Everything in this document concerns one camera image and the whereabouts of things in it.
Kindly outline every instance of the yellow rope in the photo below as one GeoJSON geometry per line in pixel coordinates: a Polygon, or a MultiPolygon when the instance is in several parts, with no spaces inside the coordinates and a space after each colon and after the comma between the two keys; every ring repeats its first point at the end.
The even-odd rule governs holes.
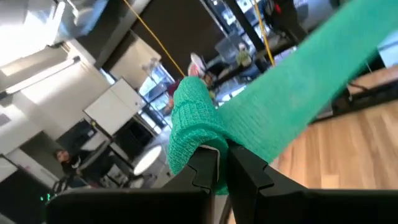
{"type": "Polygon", "coordinates": [[[272,64],[273,66],[275,66],[274,57],[273,57],[272,54],[271,54],[271,50],[269,50],[269,45],[268,45],[266,30],[265,30],[264,26],[262,25],[262,19],[261,19],[261,14],[260,14],[259,6],[258,6],[256,0],[253,0],[253,1],[254,1],[254,7],[256,8],[257,16],[258,16],[258,18],[259,18],[260,29],[261,29],[261,35],[262,35],[262,38],[264,39],[264,43],[265,43],[265,45],[266,45],[266,50],[267,50],[267,53],[268,53],[268,56],[269,56],[269,60],[271,61],[271,64],[272,64]]]}
{"type": "Polygon", "coordinates": [[[166,48],[163,46],[163,44],[161,43],[161,41],[156,37],[156,35],[151,31],[151,29],[148,27],[148,25],[141,19],[141,17],[139,16],[139,14],[132,8],[132,6],[127,2],[127,0],[123,0],[124,3],[126,3],[126,5],[129,7],[130,11],[132,11],[132,13],[134,13],[136,15],[136,17],[138,18],[138,20],[142,23],[142,25],[144,25],[144,27],[149,31],[149,33],[154,37],[154,39],[157,41],[157,43],[160,45],[160,47],[163,49],[163,51],[166,53],[166,55],[169,57],[169,59],[173,62],[173,64],[175,65],[175,67],[177,68],[177,70],[181,73],[181,75],[184,77],[184,73],[182,72],[181,68],[179,67],[179,65],[177,65],[177,63],[175,62],[175,60],[172,58],[172,56],[169,54],[169,52],[166,50],[166,48]]]}

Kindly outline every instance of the person sitting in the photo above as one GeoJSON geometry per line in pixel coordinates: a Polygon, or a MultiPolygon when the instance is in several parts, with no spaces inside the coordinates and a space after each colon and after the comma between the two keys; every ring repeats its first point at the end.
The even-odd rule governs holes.
{"type": "MultiPolygon", "coordinates": [[[[58,149],[54,152],[54,156],[57,158],[59,163],[61,163],[63,172],[70,176],[82,176],[79,167],[82,165],[83,161],[90,156],[92,152],[86,150],[79,150],[77,154],[71,156],[68,151],[64,149],[58,149]]],[[[104,187],[100,179],[105,176],[113,165],[116,165],[129,180],[136,180],[141,178],[141,176],[135,176],[130,171],[129,166],[127,166],[118,156],[116,155],[106,155],[103,159],[99,159],[98,164],[95,169],[89,170],[85,174],[84,178],[89,182],[90,185],[97,187],[104,187]]]]}

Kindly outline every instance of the wooden floor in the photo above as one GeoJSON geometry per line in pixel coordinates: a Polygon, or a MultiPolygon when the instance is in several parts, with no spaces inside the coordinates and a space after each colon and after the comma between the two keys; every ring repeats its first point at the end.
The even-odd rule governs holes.
{"type": "MultiPolygon", "coordinates": [[[[357,83],[397,77],[394,67],[357,83]]],[[[398,101],[310,125],[271,166],[313,189],[398,189],[398,101]]]]}

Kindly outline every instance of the whiteboard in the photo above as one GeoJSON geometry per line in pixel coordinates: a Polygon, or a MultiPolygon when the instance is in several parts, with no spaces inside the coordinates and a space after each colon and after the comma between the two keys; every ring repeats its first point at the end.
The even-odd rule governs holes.
{"type": "Polygon", "coordinates": [[[122,78],[84,111],[112,136],[144,105],[141,96],[122,78]]]}

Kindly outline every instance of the green fabric strap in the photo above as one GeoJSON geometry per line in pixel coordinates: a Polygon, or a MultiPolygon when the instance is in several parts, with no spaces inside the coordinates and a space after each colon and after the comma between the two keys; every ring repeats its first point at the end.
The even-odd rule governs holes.
{"type": "Polygon", "coordinates": [[[398,27],[397,0],[355,0],[340,9],[297,51],[218,110],[198,78],[174,94],[169,162],[178,173],[195,149],[220,150],[218,194],[227,194],[224,161],[230,138],[272,162],[398,27]]]}

